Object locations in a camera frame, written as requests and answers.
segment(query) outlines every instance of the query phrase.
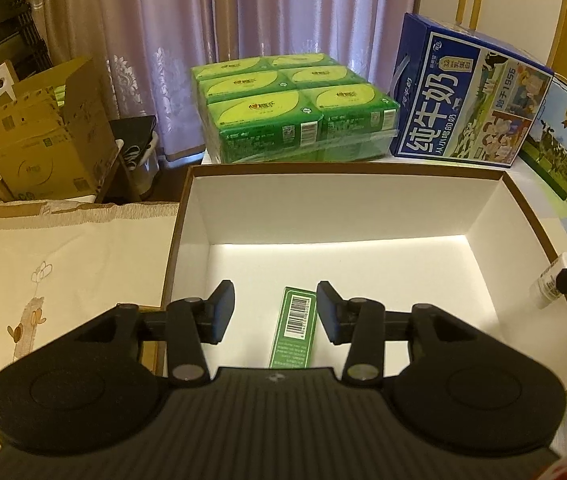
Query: curtain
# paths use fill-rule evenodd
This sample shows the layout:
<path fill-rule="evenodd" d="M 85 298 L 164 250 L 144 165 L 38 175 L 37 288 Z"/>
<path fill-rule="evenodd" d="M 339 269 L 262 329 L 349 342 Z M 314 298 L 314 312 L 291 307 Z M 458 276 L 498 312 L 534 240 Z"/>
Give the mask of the curtain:
<path fill-rule="evenodd" d="M 29 0 L 56 64 L 90 56 L 111 118 L 157 115 L 168 160 L 203 150 L 190 67 L 216 60 L 212 0 Z"/>
<path fill-rule="evenodd" d="M 237 0 L 238 53 L 248 57 L 324 52 L 387 90 L 403 16 L 412 12 L 413 3 L 414 0 Z"/>

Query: open cardboard box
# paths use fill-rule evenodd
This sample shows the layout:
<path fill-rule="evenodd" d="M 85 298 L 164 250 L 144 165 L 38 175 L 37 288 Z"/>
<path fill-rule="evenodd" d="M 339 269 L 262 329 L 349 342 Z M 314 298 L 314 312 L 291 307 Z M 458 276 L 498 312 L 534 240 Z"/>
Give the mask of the open cardboard box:
<path fill-rule="evenodd" d="M 235 164 L 191 168 L 163 305 L 236 290 L 219 366 L 267 367 L 284 288 L 328 280 L 387 310 L 432 303 L 554 371 L 567 390 L 567 296 L 538 310 L 531 283 L 557 257 L 508 174 L 408 164 Z M 317 323 L 311 366 L 340 376 L 349 345 Z M 409 364 L 387 342 L 385 375 Z"/>

